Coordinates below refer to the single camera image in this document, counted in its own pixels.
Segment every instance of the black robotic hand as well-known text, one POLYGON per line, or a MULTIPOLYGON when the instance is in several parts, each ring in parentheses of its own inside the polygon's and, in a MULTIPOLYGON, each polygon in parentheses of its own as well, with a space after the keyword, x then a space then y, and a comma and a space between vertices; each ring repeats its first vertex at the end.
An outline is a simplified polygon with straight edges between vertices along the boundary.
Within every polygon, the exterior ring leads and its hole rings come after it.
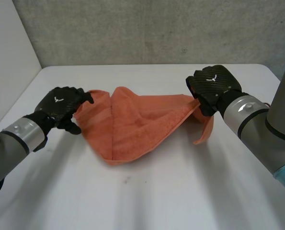
MULTIPOLYGON (((43 130, 45 137, 54 127, 64 129, 71 134, 77 135, 81 133, 81 129, 74 124, 71 119, 80 105, 86 101, 91 104, 94 102, 91 94, 84 92, 81 88, 57 87, 51 90, 42 99, 34 113, 26 115, 25 117, 36 122, 43 130)), ((47 137, 34 152, 42 149, 46 145, 46 142, 47 137)))
POLYGON ((194 98, 200 101, 204 116, 212 116, 218 110, 223 116, 229 101, 247 95, 241 91, 236 78, 221 65, 195 71, 193 76, 186 79, 186 83, 194 98))

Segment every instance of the gray concrete wall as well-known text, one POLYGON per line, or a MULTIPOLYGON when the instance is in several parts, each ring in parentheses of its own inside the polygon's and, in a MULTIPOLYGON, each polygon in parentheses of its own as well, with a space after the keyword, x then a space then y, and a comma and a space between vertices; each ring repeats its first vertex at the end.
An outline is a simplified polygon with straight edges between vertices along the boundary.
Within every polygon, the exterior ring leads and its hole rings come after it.
POLYGON ((43 67, 260 63, 285 68, 285 0, 13 0, 43 67))

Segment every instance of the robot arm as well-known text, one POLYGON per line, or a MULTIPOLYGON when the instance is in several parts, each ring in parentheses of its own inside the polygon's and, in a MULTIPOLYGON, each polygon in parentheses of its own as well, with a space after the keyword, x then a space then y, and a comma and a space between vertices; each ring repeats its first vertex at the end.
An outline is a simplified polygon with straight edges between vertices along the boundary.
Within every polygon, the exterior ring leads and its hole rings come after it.
POLYGON ((242 92, 223 66, 206 67, 187 78, 204 115, 219 111, 228 127, 285 186, 285 74, 269 108, 242 92))
POLYGON ((57 127, 72 134, 81 133, 71 122, 79 106, 88 101, 93 103, 89 92, 83 89, 55 88, 26 115, 0 132, 0 188, 4 178, 32 151, 42 149, 49 131, 57 127))

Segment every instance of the orange towel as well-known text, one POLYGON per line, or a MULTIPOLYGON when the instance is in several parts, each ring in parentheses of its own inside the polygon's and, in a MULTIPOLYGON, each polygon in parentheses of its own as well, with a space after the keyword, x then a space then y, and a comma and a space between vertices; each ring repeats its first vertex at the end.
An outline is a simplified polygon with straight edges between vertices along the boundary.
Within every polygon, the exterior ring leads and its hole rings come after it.
POLYGON ((84 103, 75 113, 82 134, 109 165, 133 161, 155 149, 188 116, 204 124, 199 144, 209 138, 213 117, 203 116, 199 101, 186 95, 138 96, 128 88, 90 91, 94 104, 84 103))

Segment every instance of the logo on robotic hand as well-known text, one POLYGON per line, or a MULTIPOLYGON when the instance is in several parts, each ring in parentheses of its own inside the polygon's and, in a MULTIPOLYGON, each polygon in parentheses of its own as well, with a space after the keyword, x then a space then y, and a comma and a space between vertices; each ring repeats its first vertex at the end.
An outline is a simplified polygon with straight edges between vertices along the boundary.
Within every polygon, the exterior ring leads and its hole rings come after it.
POLYGON ((61 102, 61 101, 63 101, 64 99, 57 99, 56 97, 54 97, 54 100, 55 100, 55 103, 57 103, 57 102, 61 102))
POLYGON ((217 75, 215 75, 213 79, 206 79, 206 81, 216 81, 216 79, 217 79, 217 75))

